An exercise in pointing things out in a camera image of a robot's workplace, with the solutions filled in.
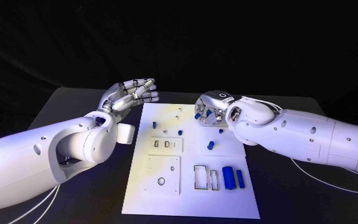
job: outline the black table surface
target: black table surface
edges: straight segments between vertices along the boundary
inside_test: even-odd
[[[106,90],[60,88],[31,129],[84,116],[97,109]],[[194,104],[200,93],[161,92],[159,103]],[[307,97],[256,96],[285,109],[324,115],[318,102]],[[132,109],[123,123],[139,127],[143,106]],[[260,212],[260,220],[184,216],[125,215],[125,201],[135,144],[117,144],[106,163],[80,173],[61,185],[53,207],[40,223],[357,223],[358,194],[343,191],[312,179],[285,156],[260,145],[245,146]],[[311,172],[325,172],[328,179],[357,187],[358,175],[341,168],[301,162]],[[0,223],[18,218],[45,198],[50,191],[29,201],[0,210]],[[51,198],[18,222],[34,223]]]

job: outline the white robotic arm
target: white robotic arm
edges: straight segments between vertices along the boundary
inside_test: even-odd
[[[86,117],[0,139],[0,208],[12,206],[103,163],[116,143],[130,144],[135,126],[119,123],[130,107],[158,101],[154,79],[112,86]],[[60,164],[58,152],[71,158]]]
[[[301,161],[358,171],[358,126],[265,102],[272,110],[263,102],[249,97],[236,100],[227,92],[211,91],[197,101],[195,117],[204,125],[219,124],[226,117],[247,145],[260,144]]]

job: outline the peg board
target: peg board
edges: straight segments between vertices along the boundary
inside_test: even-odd
[[[194,118],[194,108],[193,104],[146,103],[143,106],[122,213],[260,219],[243,144],[229,131],[226,122],[219,125],[224,130],[220,135],[217,135],[219,126],[204,127],[198,123]],[[184,138],[184,151],[181,153],[171,151],[167,154],[161,150],[156,153],[149,145],[152,137]],[[206,139],[208,138],[210,144],[211,137],[219,145],[217,151],[216,146],[211,150],[214,153],[204,149]],[[237,151],[233,152],[232,148],[226,149],[226,144],[232,148],[236,147]],[[154,178],[152,174],[149,175],[152,170],[148,170],[148,158],[152,155],[181,157],[180,193],[177,195],[165,194],[165,192],[151,193],[145,190],[146,186],[154,184],[148,181]],[[194,188],[194,166],[207,166],[208,190]],[[240,189],[239,181],[237,189],[226,189],[221,170],[226,166],[234,168],[234,174],[236,170],[243,171],[245,189]],[[211,190],[211,170],[217,171],[219,190]]]

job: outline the dark backdrop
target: dark backdrop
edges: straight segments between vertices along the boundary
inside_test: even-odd
[[[2,135],[55,88],[314,97],[357,122],[357,0],[0,0]]]

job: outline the gray table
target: gray table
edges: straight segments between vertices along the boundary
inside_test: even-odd
[[[60,88],[31,125],[31,129],[63,122],[97,109],[106,90]],[[200,93],[161,92],[159,103],[194,104]],[[304,97],[256,96],[285,109],[324,114],[318,102]],[[139,127],[142,106],[132,109],[123,123]],[[356,223],[358,194],[341,191],[314,180],[299,171],[289,158],[260,145],[245,146],[260,211],[260,220],[175,216],[123,215],[122,206],[135,145],[117,144],[106,163],[77,175],[61,185],[57,200],[40,223]],[[358,190],[358,175],[341,168],[301,166],[320,178]],[[0,223],[22,215],[48,192],[0,210]],[[34,223],[48,202],[18,223]]]

